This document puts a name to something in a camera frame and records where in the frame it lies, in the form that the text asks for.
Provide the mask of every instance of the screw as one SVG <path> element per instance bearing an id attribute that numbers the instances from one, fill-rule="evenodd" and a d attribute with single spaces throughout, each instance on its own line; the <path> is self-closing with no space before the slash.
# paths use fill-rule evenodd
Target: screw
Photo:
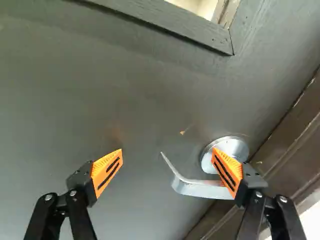
<path id="1" fill-rule="evenodd" d="M 72 190 L 70 192 L 70 197 L 74 197 L 76 195 L 77 191 L 76 190 Z"/>
<path id="2" fill-rule="evenodd" d="M 255 192 L 255 195 L 256 195 L 258 198 L 262 198 L 262 193 L 259 192 L 259 191 L 256 191 L 256 192 Z"/>
<path id="3" fill-rule="evenodd" d="M 52 199 L 52 194 L 48 194 L 44 197 L 45 201 L 49 201 L 50 199 Z"/>
<path id="4" fill-rule="evenodd" d="M 284 197 L 284 196 L 280 196 L 280 201 L 283 202 L 283 203 L 287 203 L 288 200 Z"/>

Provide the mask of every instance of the black metal leg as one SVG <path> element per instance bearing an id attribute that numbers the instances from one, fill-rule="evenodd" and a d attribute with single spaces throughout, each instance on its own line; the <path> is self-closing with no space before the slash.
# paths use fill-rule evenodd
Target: black metal leg
<path id="1" fill-rule="evenodd" d="M 87 211 L 86 195 L 80 190 L 71 190 L 66 195 L 66 204 L 74 240 L 97 240 Z"/>
<path id="2" fill-rule="evenodd" d="M 267 217 L 272 240 L 307 240 L 293 201 L 277 195 L 274 205 L 275 209 Z"/>
<path id="3" fill-rule="evenodd" d="M 35 204 L 24 240 L 58 240 L 60 228 L 65 219 L 55 214 L 58 196 L 48 193 L 41 196 Z"/>
<path id="4" fill-rule="evenodd" d="M 253 191 L 237 233 L 237 240 L 258 240 L 263 220 L 266 197 L 259 191 Z"/>

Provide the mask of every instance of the painted wood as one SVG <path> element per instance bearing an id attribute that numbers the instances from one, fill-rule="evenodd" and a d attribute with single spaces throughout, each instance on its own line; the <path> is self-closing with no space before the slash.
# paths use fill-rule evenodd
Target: painted wood
<path id="1" fill-rule="evenodd" d="M 88 0 L 88 2 L 143 20 L 210 49 L 233 55 L 228 30 L 164 0 Z"/>

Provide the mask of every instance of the orange rubber pad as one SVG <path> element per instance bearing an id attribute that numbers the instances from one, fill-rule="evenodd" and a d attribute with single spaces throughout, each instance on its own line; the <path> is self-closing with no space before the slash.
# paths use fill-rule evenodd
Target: orange rubber pad
<path id="1" fill-rule="evenodd" d="M 92 163 L 90 176 L 97 199 L 123 164 L 122 149 L 113 151 Z"/>
<path id="2" fill-rule="evenodd" d="M 228 188 L 232 197 L 235 198 L 240 181 L 243 179 L 242 164 L 217 148 L 213 149 L 211 162 L 224 185 Z"/>

